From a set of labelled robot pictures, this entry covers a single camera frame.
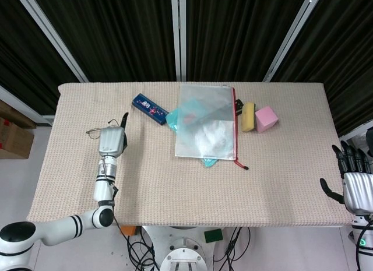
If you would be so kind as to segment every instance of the black curtain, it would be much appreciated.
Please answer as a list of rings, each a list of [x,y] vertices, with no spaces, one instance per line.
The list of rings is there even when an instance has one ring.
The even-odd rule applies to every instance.
[[[338,135],[373,118],[373,0],[320,0],[273,82],[322,82]]]
[[[91,82],[172,81],[171,0],[36,0]]]
[[[0,0],[0,85],[40,114],[54,114],[57,86],[77,82],[19,0]]]
[[[263,81],[304,0],[186,0],[189,81]]]

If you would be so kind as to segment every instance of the orange object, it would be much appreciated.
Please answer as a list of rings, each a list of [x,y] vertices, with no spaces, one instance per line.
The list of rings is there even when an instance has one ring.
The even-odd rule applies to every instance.
[[[121,231],[126,236],[134,236],[136,234],[137,226],[121,226]]]

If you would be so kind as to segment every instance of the red zipper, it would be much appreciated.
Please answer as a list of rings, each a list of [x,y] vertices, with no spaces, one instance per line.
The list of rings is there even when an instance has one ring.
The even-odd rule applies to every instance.
[[[238,124],[237,124],[237,116],[235,114],[236,112],[236,109],[235,109],[235,90],[234,90],[234,87],[232,87],[232,90],[233,90],[233,107],[234,107],[234,126],[235,126],[235,138],[234,138],[234,141],[235,141],[235,160],[234,160],[234,163],[236,163],[237,166],[245,169],[245,170],[249,170],[249,167],[247,166],[244,166],[242,165],[240,162],[238,162]]]

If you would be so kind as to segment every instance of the cable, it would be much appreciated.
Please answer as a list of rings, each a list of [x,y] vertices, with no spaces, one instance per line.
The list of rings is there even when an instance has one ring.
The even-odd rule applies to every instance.
[[[146,245],[147,245],[147,243],[146,243],[146,241],[145,241],[145,239],[144,239],[144,236],[143,236],[143,234],[142,234],[142,228],[140,228],[140,236],[141,236],[141,241],[143,241]]]
[[[359,249],[360,249],[360,241],[364,235],[364,233],[368,230],[368,227],[373,224],[373,220],[369,221],[368,224],[361,230],[359,238],[357,238],[356,242],[356,265],[357,265],[357,271],[360,271],[360,262],[359,262]]]
[[[251,231],[250,231],[250,227],[248,227],[248,230],[249,230],[249,241],[247,242],[246,248],[245,248],[245,250],[243,251],[242,255],[240,255],[238,258],[234,259],[233,261],[238,261],[240,258],[242,258],[242,257],[244,256],[244,254],[246,253],[247,249],[249,248],[250,241],[251,241]]]
[[[213,269],[214,269],[214,262],[219,262],[219,261],[222,261],[223,259],[224,262],[223,264],[220,266],[220,269],[219,271],[221,271],[223,269],[223,267],[225,266],[226,263],[228,263],[228,270],[229,271],[234,271],[233,267],[232,267],[232,263],[235,262],[235,261],[238,261],[239,259],[241,259],[244,254],[246,253],[247,249],[249,248],[249,245],[250,245],[250,241],[251,241],[251,231],[250,231],[250,228],[248,227],[248,230],[249,230],[249,241],[246,245],[246,248],[245,250],[243,251],[243,253],[238,257],[238,258],[235,258],[236,254],[235,254],[235,245],[236,245],[236,242],[238,240],[238,237],[240,236],[240,232],[242,230],[242,227],[238,228],[237,230],[237,227],[234,229],[233,233],[232,233],[232,236],[229,240],[229,243],[228,243],[228,247],[224,253],[224,256],[219,259],[219,260],[213,260]]]
[[[135,267],[135,270],[136,271],[144,271],[144,268],[150,267],[152,265],[153,265],[153,268],[150,271],[153,271],[154,267],[157,268],[157,270],[159,270],[159,267],[156,264],[155,257],[154,257],[154,246],[152,245],[150,247],[150,246],[147,245],[147,243],[145,242],[145,239],[143,238],[142,231],[140,232],[140,234],[142,236],[141,238],[142,238],[143,242],[135,241],[135,242],[131,243],[129,237],[126,237],[126,235],[124,235],[123,231],[121,230],[121,228],[119,226],[119,223],[117,221],[117,218],[115,216],[114,216],[114,220],[115,220],[115,223],[116,223],[119,231],[121,232],[122,236],[126,240],[129,260],[131,261],[132,265]],[[141,258],[137,254],[137,252],[135,251],[135,249],[133,247],[134,245],[140,245],[140,246],[143,245],[143,246],[146,247],[147,251],[142,255]],[[151,256],[152,256],[151,258],[145,258],[148,253],[151,254]]]

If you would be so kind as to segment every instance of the yellow sponge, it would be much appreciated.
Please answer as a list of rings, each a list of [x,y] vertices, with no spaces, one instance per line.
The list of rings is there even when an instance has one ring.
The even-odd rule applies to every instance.
[[[255,125],[255,104],[248,102],[242,108],[242,131],[249,132]]]

